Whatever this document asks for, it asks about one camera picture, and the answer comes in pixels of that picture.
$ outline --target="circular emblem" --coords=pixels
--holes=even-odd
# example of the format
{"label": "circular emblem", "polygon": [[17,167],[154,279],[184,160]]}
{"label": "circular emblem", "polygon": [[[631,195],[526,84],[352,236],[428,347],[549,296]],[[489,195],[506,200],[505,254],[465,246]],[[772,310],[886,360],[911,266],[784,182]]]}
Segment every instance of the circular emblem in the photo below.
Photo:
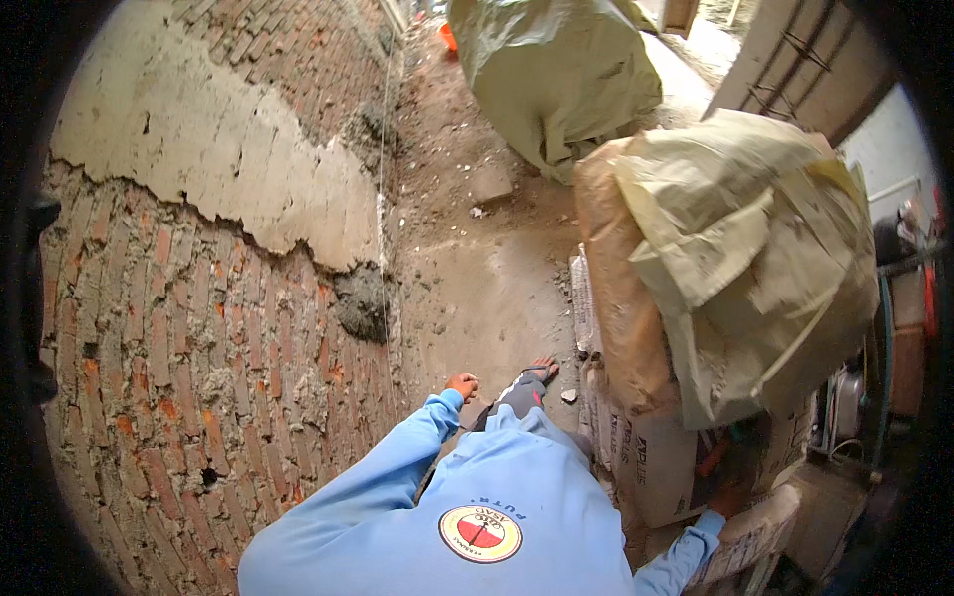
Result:
{"label": "circular emblem", "polygon": [[524,541],[509,515],[483,505],[455,507],[441,516],[437,527],[444,543],[473,563],[500,563]]}

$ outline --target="brick wall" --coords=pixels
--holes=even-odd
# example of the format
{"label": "brick wall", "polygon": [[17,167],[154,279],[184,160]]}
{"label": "brick wall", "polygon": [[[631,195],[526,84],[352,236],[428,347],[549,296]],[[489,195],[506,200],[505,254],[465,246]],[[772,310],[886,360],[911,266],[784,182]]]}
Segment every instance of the brick wall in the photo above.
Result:
{"label": "brick wall", "polygon": [[[176,0],[173,7],[173,19],[208,42],[214,62],[249,83],[273,85],[315,141],[343,135],[377,176],[380,135],[362,114],[370,107],[393,127],[403,64],[378,0]],[[393,152],[393,134],[387,138]],[[390,194],[393,159],[384,168]]]}
{"label": "brick wall", "polygon": [[254,534],[408,413],[387,354],[347,335],[303,250],[65,162],[44,186],[44,412],[57,480],[94,547],[148,594],[238,594]]}

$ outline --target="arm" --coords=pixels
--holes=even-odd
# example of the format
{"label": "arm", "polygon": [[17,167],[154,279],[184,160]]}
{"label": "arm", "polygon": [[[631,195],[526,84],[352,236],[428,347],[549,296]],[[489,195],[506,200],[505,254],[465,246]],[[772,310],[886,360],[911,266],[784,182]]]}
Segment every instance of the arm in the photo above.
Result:
{"label": "arm", "polygon": [[679,540],[633,576],[638,596],[656,594],[676,596],[692,579],[695,572],[709,560],[718,546],[718,533],[725,518],[712,509],[706,509],[695,525],[687,527]]}
{"label": "arm", "polygon": [[364,458],[296,505],[265,530],[307,533],[321,546],[365,519],[414,506],[414,493],[441,445],[458,428],[464,398],[456,389],[431,395],[424,406],[387,433]]}

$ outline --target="dirt floor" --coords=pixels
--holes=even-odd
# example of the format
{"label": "dirt floor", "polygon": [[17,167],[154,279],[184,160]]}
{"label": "dirt floor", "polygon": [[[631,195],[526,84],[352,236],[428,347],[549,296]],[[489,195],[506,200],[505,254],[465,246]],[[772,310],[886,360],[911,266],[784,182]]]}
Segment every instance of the dirt floor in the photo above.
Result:
{"label": "dirt floor", "polygon": [[701,18],[715,25],[720,31],[732,35],[741,43],[749,34],[749,26],[756,17],[756,11],[761,0],[742,0],[736,11],[736,19],[732,26],[728,25],[729,13],[732,12],[733,0],[700,0],[699,12],[696,18]]}
{"label": "dirt floor", "polygon": [[[492,402],[531,359],[549,354],[562,370],[548,415],[575,430],[577,407],[560,400],[577,385],[568,259],[580,234],[572,190],[541,177],[481,116],[456,55],[438,37],[441,22],[420,23],[409,36],[399,122],[407,150],[398,167],[396,217],[404,224],[395,270],[408,388],[423,400],[448,375],[467,371]],[[644,38],[665,94],[647,127],[697,121],[708,88],[657,39]],[[475,174],[491,169],[506,173],[514,191],[474,217]],[[479,406],[468,409],[464,426]]]}

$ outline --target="light blue shirt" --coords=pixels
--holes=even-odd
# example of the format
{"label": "light blue shirt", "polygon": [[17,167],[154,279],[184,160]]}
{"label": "light blue shirt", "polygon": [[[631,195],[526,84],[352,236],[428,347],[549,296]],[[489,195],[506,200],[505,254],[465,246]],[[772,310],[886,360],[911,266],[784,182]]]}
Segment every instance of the light blue shirt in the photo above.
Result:
{"label": "light blue shirt", "polygon": [[427,398],[367,456],[262,530],[238,567],[242,596],[678,594],[718,546],[706,511],[631,575],[619,512],[586,457],[540,408],[508,405],[461,437],[453,389]]}

